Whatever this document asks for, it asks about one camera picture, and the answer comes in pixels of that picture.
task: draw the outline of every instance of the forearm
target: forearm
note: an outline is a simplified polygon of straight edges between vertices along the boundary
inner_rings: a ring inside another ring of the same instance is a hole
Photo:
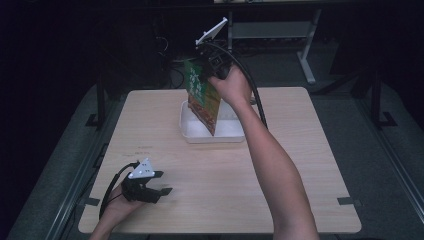
[[[275,236],[290,235],[293,229],[307,226],[311,230],[308,239],[313,239],[310,236],[314,231],[316,234],[315,222],[296,166],[250,105],[233,108],[243,126],[252,163],[271,210]]]

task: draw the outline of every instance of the dark background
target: dark background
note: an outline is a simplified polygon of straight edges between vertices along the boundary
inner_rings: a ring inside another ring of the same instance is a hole
[[[131,88],[162,87],[166,61],[181,52],[193,51],[193,39],[199,37],[198,33],[226,16],[225,12],[206,11],[200,16],[197,12],[168,10],[158,18],[154,11],[92,11],[93,6],[105,6],[109,1],[92,1],[90,5],[82,2],[0,2],[1,239],[13,226],[82,97],[104,74],[104,66],[116,67],[115,77],[106,82],[112,96]],[[380,57],[385,83],[399,93],[422,128],[423,6],[421,1],[374,1],[365,8],[324,9],[315,38],[339,41],[337,64],[332,69],[337,74],[355,70],[370,56]],[[244,14],[248,18],[281,16],[278,12]],[[145,63],[147,69],[157,69],[153,72],[134,68],[128,71],[110,59],[99,61],[107,59],[99,44],[119,55],[126,66],[149,58],[148,51],[141,54],[144,58],[135,57],[137,51],[131,53],[133,46],[138,46],[131,42],[144,35],[131,34],[133,25],[120,27],[134,22],[148,32],[145,36],[152,36],[141,41],[145,44],[157,46],[159,43],[151,40],[158,35],[169,39],[169,56],[161,59],[155,55]]]

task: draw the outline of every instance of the table top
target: table top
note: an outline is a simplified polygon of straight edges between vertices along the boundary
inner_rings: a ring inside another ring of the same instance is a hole
[[[270,132],[302,176],[320,233],[361,229],[308,92],[300,87],[259,88]],[[90,198],[102,199],[115,173],[149,157],[164,171],[147,186],[172,187],[157,204],[137,210],[120,226],[127,233],[272,233],[269,208],[259,187],[246,141],[189,144],[179,129],[185,90],[131,92],[116,125]],[[98,206],[86,205],[81,232],[92,232]]]

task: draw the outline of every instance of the hand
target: hand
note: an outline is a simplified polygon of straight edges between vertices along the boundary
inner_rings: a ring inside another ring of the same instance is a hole
[[[232,65],[225,80],[210,77],[209,82],[215,87],[225,102],[235,108],[238,105],[250,105],[252,89],[243,72],[236,65]]]
[[[145,205],[141,201],[128,201],[122,195],[122,187],[119,184],[109,196],[109,204],[106,207],[99,223],[97,223],[90,240],[108,239],[112,230],[126,219],[132,212]]]

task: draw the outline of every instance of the white plastic container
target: white plastic container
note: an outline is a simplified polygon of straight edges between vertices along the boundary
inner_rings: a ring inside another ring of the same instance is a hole
[[[231,106],[222,100],[214,136],[188,108],[187,101],[181,104],[180,129],[188,143],[243,142],[245,139],[237,115]]]

